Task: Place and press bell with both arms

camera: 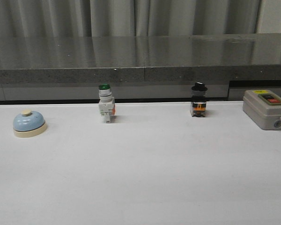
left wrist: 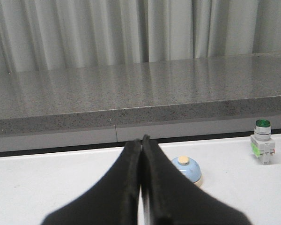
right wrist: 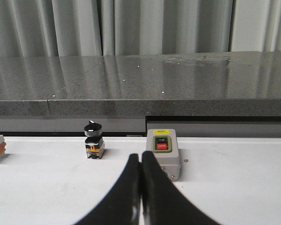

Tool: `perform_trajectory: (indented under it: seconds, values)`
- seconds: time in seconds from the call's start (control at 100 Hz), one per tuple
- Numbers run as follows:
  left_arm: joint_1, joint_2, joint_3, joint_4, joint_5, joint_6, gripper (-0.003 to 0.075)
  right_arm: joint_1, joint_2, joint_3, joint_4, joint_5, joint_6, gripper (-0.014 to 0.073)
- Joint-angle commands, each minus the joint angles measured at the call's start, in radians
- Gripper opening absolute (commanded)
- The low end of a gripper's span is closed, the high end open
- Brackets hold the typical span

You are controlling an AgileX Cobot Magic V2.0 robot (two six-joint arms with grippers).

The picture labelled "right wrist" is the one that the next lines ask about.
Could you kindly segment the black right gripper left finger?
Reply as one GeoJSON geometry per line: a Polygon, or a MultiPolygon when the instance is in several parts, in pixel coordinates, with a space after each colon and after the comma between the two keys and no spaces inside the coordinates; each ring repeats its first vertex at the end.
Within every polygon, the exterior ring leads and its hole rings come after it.
{"type": "Polygon", "coordinates": [[[137,154],[129,155],[120,177],[78,225],[137,225],[140,217],[140,172],[137,154]]]}

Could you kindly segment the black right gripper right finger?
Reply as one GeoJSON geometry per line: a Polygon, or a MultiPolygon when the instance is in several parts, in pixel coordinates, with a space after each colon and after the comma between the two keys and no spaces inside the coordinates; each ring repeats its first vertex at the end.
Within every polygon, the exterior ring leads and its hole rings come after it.
{"type": "Polygon", "coordinates": [[[142,154],[143,209],[146,225],[217,225],[173,185],[154,154],[142,154]]]}

